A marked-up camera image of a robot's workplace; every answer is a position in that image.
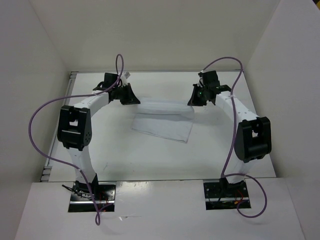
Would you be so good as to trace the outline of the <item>white skirt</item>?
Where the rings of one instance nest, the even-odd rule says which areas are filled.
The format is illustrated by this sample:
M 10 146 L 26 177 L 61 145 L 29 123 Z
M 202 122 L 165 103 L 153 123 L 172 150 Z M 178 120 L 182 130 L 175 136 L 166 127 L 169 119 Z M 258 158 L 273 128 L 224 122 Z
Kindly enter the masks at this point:
M 131 129 L 180 143 L 187 143 L 195 110 L 184 101 L 142 98 Z

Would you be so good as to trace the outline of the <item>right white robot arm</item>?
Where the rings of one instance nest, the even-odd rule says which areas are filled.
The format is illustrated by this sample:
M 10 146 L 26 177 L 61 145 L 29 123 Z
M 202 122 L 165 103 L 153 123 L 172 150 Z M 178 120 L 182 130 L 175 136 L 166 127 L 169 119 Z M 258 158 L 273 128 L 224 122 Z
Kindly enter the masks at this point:
M 241 186 L 253 165 L 271 152 L 271 122 L 250 111 L 227 85 L 194 84 L 187 104 L 202 107 L 207 102 L 223 110 L 233 123 L 231 146 L 219 179 L 220 193 L 229 197 Z

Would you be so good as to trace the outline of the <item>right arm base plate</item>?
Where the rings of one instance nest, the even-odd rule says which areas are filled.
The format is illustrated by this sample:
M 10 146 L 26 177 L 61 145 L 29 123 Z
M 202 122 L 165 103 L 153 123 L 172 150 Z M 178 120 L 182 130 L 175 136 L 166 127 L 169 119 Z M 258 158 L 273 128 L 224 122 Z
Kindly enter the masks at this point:
M 214 179 L 203 182 L 205 207 L 211 210 L 250 209 L 249 192 L 244 180 L 228 183 L 226 180 Z

